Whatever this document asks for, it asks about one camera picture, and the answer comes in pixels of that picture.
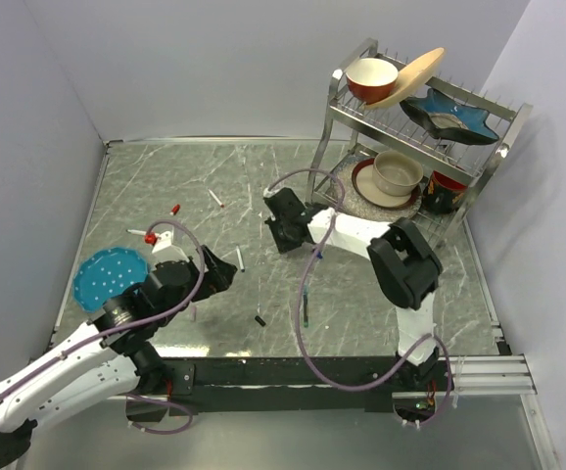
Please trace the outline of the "green gel pen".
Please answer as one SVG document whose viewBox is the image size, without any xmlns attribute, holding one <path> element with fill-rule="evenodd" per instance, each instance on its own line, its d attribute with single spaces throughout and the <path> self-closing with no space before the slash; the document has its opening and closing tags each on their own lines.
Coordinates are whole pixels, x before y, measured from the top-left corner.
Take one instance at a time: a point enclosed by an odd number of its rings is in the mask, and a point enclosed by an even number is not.
<svg viewBox="0 0 566 470">
<path fill-rule="evenodd" d="M 309 312 L 308 312 L 308 287 L 304 285 L 302 293 L 302 323 L 304 328 L 309 326 Z"/>
</svg>

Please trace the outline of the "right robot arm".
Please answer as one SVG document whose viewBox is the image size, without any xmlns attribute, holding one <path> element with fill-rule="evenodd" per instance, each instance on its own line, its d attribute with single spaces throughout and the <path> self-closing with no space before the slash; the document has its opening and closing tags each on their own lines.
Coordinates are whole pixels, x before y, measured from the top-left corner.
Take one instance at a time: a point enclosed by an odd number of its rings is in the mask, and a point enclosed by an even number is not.
<svg viewBox="0 0 566 470">
<path fill-rule="evenodd" d="M 281 254 L 304 244 L 314 245 L 302 274 L 294 314 L 297 344 L 311 372 L 321 382 L 345 392 L 369 391 L 394 377 L 410 390 L 423 388 L 433 377 L 439 352 L 447 348 L 434 333 L 433 319 L 435 291 L 443 266 L 415 224 L 407 218 L 378 222 L 341 214 L 320 204 L 305 205 L 287 187 L 265 189 L 263 196 L 271 212 L 265 224 Z M 366 384 L 344 385 L 328 378 L 313 362 L 303 341 L 305 286 L 317 256 L 327 245 L 368 260 L 381 292 L 397 310 L 397 362 Z"/>
</svg>

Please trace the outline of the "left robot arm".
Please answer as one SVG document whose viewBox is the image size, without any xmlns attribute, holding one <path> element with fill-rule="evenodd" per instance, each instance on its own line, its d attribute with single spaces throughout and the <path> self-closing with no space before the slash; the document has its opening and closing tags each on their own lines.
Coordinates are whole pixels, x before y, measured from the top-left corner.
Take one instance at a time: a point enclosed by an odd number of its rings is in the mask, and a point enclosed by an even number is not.
<svg viewBox="0 0 566 470">
<path fill-rule="evenodd" d="M 150 394 L 170 372 L 150 340 L 194 302 L 230 288 L 234 264 L 200 248 L 167 260 L 107 299 L 54 349 L 0 382 L 0 469 L 29 449 L 34 434 L 121 394 Z"/>
</svg>

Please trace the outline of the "white blue-tip marker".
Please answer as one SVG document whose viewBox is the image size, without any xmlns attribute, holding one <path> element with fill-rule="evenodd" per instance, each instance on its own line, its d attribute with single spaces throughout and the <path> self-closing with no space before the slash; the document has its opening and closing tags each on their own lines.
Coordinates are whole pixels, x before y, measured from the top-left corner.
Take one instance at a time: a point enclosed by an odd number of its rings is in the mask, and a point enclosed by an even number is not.
<svg viewBox="0 0 566 470">
<path fill-rule="evenodd" d="M 240 248 L 239 245 L 236 245 L 235 251 L 236 251 L 236 255 L 237 255 L 237 260 L 238 260 L 238 265 L 239 265 L 240 271 L 241 271 L 241 272 L 245 272 L 245 271 L 246 271 L 246 266 L 245 266 L 243 254 L 242 254 L 242 251 L 241 251 L 241 248 Z"/>
</svg>

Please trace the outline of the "white red-tip marker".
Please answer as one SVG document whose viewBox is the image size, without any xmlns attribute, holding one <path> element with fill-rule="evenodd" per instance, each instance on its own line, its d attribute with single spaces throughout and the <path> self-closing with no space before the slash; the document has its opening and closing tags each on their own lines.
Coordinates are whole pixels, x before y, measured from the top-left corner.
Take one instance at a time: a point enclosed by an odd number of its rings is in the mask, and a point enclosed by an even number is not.
<svg viewBox="0 0 566 470">
<path fill-rule="evenodd" d="M 225 204 L 219 199 L 219 197 L 212 189 L 208 188 L 208 192 L 218 206 L 220 206 L 221 208 L 225 208 Z"/>
</svg>

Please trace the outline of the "blue polka dot plate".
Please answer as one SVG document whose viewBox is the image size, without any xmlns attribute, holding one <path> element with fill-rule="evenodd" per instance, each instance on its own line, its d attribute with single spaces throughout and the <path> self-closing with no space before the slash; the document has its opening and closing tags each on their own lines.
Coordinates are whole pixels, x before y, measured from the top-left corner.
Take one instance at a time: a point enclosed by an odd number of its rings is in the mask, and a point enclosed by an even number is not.
<svg viewBox="0 0 566 470">
<path fill-rule="evenodd" d="M 142 282 L 149 270 L 148 262 L 136 250 L 100 250 L 78 268 L 73 279 L 73 298 L 84 311 L 94 312 L 106 300 Z"/>
</svg>

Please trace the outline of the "red brown plate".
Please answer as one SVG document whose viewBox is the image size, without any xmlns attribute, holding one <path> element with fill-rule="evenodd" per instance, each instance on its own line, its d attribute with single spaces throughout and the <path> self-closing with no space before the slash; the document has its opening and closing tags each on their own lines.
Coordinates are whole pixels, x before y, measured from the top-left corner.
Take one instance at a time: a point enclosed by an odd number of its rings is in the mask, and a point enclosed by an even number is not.
<svg viewBox="0 0 566 470">
<path fill-rule="evenodd" d="M 352 172 L 352 183 L 357 194 L 373 206 L 399 210 L 412 206 L 421 196 L 419 185 L 399 186 L 380 172 L 373 159 L 358 163 Z"/>
</svg>

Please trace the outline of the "beige ceramic bowl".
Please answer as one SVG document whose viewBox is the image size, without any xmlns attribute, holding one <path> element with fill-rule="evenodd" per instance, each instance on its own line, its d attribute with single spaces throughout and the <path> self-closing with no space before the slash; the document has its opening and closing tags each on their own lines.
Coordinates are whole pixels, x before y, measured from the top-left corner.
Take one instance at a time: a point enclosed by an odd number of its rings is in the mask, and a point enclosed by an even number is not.
<svg viewBox="0 0 566 470">
<path fill-rule="evenodd" d="M 396 151 L 379 153 L 372 164 L 372 182 L 382 193 L 390 196 L 411 193 L 423 176 L 420 163 Z"/>
</svg>

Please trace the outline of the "steel dish rack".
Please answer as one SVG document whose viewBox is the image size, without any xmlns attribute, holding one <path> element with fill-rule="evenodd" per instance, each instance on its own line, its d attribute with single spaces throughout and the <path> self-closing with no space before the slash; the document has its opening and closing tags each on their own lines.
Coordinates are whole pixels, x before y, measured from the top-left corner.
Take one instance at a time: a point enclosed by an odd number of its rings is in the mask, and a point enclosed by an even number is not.
<svg viewBox="0 0 566 470">
<path fill-rule="evenodd" d="M 394 65 L 399 71 L 410 63 L 380 52 L 378 42 L 368 38 L 363 41 L 343 63 L 333 71 L 327 96 L 326 114 L 322 136 L 316 150 L 313 166 L 320 166 L 326 147 L 331 139 L 334 123 L 349 128 L 351 154 L 369 152 L 370 147 L 359 142 L 366 137 L 377 144 L 396 150 L 418 161 L 426 169 L 437 171 L 468 186 L 458 209 L 447 215 L 433 215 L 422 210 L 414 220 L 427 236 L 432 247 L 441 247 L 449 240 L 505 160 L 527 123 L 532 105 L 522 104 L 518 109 L 503 106 L 450 80 L 433 76 L 409 97 L 420 97 L 422 91 L 435 88 L 462 105 L 482 108 L 490 112 L 487 125 L 499 139 L 492 145 L 467 146 L 448 140 L 436 140 L 401 110 L 400 103 L 390 108 L 366 110 L 349 90 L 346 69 L 362 58 L 378 58 Z"/>
</svg>

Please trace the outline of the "black red patterned cup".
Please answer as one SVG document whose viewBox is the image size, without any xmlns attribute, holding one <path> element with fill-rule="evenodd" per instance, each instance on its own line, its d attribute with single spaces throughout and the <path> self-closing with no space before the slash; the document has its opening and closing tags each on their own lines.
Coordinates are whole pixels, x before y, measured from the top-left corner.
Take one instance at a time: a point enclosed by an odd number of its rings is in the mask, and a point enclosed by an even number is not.
<svg viewBox="0 0 566 470">
<path fill-rule="evenodd" d="M 433 171 L 422 193 L 421 207 L 433 214 L 449 214 L 455 212 L 461 204 L 468 189 L 437 171 Z"/>
</svg>

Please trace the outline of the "red white bowl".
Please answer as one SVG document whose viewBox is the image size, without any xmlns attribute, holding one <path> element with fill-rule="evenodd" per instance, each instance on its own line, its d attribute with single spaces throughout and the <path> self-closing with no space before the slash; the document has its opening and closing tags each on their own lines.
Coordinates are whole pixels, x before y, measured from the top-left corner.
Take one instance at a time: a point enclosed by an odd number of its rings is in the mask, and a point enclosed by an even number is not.
<svg viewBox="0 0 566 470">
<path fill-rule="evenodd" d="M 399 70 L 378 58 L 362 58 L 345 72 L 349 90 L 364 104 L 374 104 L 387 98 L 395 87 Z"/>
</svg>

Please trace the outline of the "blue star-shaped dish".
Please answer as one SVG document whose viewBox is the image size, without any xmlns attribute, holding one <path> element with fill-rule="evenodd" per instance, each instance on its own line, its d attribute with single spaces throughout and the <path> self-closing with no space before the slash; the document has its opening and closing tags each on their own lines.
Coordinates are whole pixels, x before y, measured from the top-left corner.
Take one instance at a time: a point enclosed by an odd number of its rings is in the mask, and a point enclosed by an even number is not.
<svg viewBox="0 0 566 470">
<path fill-rule="evenodd" d="M 429 88 L 425 97 L 402 100 L 400 107 L 411 121 L 436 140 L 487 146 L 499 139 L 487 125 L 489 111 L 459 104 L 435 88 Z"/>
</svg>

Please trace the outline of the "beige wooden plate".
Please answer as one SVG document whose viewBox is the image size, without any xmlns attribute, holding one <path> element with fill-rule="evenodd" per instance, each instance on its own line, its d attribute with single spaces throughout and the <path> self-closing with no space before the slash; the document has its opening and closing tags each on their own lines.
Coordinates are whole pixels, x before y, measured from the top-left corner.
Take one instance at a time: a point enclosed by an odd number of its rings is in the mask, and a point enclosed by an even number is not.
<svg viewBox="0 0 566 470">
<path fill-rule="evenodd" d="M 364 108 L 366 110 L 390 108 L 408 98 L 433 76 L 445 54 L 446 49 L 439 47 L 421 55 L 399 71 L 395 87 L 388 97 L 376 103 L 365 104 Z"/>
</svg>

